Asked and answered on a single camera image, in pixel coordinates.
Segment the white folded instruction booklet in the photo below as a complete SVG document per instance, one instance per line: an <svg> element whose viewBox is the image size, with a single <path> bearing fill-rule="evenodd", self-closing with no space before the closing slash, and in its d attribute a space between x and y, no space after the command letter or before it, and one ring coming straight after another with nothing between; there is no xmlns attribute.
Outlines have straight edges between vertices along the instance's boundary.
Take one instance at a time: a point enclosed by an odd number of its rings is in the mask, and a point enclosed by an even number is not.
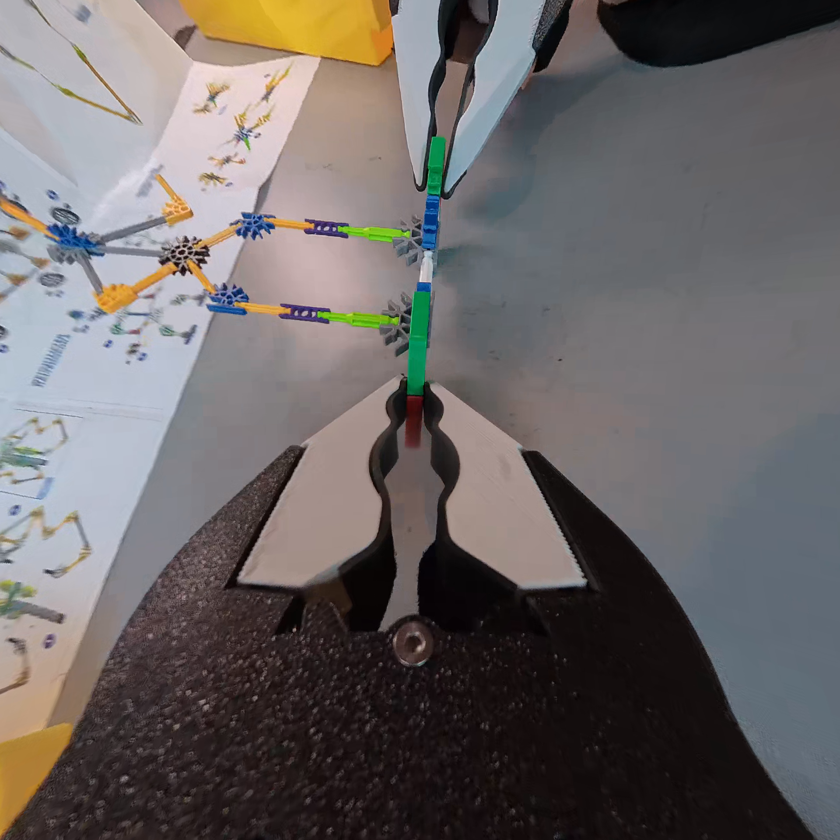
<svg viewBox="0 0 840 840"><path fill-rule="evenodd" d="M48 725L319 59L196 62L136 2L2 2L2 740Z"/></svg>

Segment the colourful toy rod model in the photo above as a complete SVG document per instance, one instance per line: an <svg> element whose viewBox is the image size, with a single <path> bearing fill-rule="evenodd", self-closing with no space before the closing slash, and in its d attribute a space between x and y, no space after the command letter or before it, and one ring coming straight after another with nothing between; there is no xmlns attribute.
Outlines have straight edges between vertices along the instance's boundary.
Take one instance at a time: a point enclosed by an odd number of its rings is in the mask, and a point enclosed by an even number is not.
<svg viewBox="0 0 840 840"><path fill-rule="evenodd" d="M191 276L198 280L206 294L206 308L210 312L245 316L250 313L268 314L279 319L330 324L345 323L355 328L374 329L385 344L394 347L395 355L407 353L406 442L418 445L418 424L424 413L424 394L427 384L427 348L433 310L433 278L435 246L438 242L439 206L443 198L446 170L446 140L434 136L427 147L426 202L423 216L409 226L353 227L321 219L291 220L264 213L243 212L223 230L206 237L181 236L166 246L145 253L139 249L110 246L109 241L133 235L162 224L172 226L193 216L191 208L170 187L162 175L154 178L170 201L156 219L132 228L113 230L109 235L87 234L77 226L45 222L37 219L25 207L2 192L2 214L32 228L45 237L53 248L53 261L71 259L82 266L89 279L98 310L109 315L127 312L144 292L164 279ZM364 238L376 242L390 242L395 251L406 258L420 260L420 277L412 295L402 295L401 303L391 302L380 313L339 312L329 308L283 303L277 306L250 300L240 286L226 282L216 285L207 278L203 268L212 248L231 238L257 240L278 229L298 230L305 235L329 238ZM148 256L155 259L158 269L134 283L103 285L91 259L104 256Z"/></svg>

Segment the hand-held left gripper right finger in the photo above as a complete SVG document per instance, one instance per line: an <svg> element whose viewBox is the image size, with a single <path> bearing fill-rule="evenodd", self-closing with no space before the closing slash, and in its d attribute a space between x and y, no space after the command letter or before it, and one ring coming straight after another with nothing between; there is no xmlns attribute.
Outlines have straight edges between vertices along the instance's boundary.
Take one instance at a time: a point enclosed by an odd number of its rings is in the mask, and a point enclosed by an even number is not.
<svg viewBox="0 0 840 840"><path fill-rule="evenodd" d="M519 442L440 384L425 407L443 539L522 592L585 587Z"/></svg>

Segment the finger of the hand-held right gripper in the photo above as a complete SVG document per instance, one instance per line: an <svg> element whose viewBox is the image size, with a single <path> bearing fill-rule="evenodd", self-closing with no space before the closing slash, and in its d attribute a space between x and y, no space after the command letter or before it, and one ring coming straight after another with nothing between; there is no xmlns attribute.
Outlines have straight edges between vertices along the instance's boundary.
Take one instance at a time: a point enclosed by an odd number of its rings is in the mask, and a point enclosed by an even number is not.
<svg viewBox="0 0 840 840"><path fill-rule="evenodd" d="M487 2L487 27L470 61L444 171L451 197L537 63L552 25L547 1Z"/></svg>
<svg viewBox="0 0 840 840"><path fill-rule="evenodd" d="M458 1L393 1L392 32L406 145L413 165L427 163L435 105L445 78L447 32Z"/></svg>

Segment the yellow plastic bin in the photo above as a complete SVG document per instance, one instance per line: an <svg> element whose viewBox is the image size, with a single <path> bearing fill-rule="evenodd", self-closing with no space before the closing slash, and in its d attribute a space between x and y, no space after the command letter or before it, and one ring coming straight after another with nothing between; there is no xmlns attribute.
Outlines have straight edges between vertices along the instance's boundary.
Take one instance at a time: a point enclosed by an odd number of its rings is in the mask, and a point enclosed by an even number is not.
<svg viewBox="0 0 840 840"><path fill-rule="evenodd" d="M71 738L60 723L1 743L1 834L13 824L49 775Z"/></svg>
<svg viewBox="0 0 840 840"><path fill-rule="evenodd" d="M181 5L211 39L372 67L392 53L387 1L181 1Z"/></svg>

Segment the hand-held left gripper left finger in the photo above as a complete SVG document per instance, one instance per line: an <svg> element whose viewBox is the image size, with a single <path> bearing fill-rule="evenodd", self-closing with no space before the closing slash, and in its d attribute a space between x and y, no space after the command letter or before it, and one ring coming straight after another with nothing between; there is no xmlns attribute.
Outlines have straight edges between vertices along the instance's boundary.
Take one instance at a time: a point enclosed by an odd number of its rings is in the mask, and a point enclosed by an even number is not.
<svg viewBox="0 0 840 840"><path fill-rule="evenodd" d="M303 443L239 585L288 592L337 579L390 532L385 477L397 459L403 381L388 381Z"/></svg>

